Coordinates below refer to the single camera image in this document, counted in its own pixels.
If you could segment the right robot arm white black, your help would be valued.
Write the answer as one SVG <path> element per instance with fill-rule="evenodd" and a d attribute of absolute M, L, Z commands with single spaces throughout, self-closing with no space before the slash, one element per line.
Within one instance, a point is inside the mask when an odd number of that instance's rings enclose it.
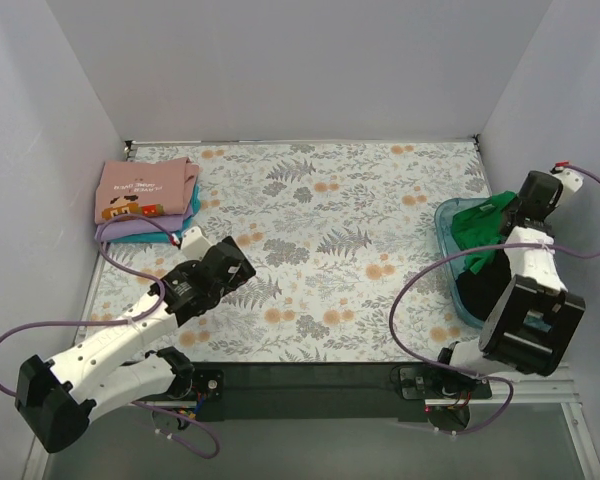
<path fill-rule="evenodd" d="M 582 297 L 560 279 L 547 217 L 583 185 L 580 174 L 531 171 L 516 193 L 488 199 L 451 199 L 434 223 L 454 307 L 480 329 L 478 338 L 443 348 L 432 373 L 434 389 L 455 397 L 466 371 L 551 375 L 584 315 Z"/>

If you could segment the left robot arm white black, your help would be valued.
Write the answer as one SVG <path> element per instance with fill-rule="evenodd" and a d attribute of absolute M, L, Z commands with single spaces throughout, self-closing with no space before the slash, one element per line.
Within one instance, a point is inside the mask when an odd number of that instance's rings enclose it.
<path fill-rule="evenodd" d="M 34 355 L 21 364 L 15 407 L 47 452 L 64 450 L 96 419 L 136 400 L 180 400 L 206 389 L 193 363 L 174 347 L 129 361 L 256 274 L 232 237 L 215 245 L 200 238 L 185 254 L 186 261 L 153 283 L 119 322 L 47 360 Z"/>

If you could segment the green t shirt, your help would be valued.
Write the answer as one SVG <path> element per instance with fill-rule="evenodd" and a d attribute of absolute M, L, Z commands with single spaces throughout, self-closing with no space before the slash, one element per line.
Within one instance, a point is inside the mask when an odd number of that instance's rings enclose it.
<path fill-rule="evenodd" d="M 503 213 L 516 198 L 512 191 L 489 197 L 474 207 L 462 210 L 453 216 L 451 235 L 462 250 L 499 244 Z"/>

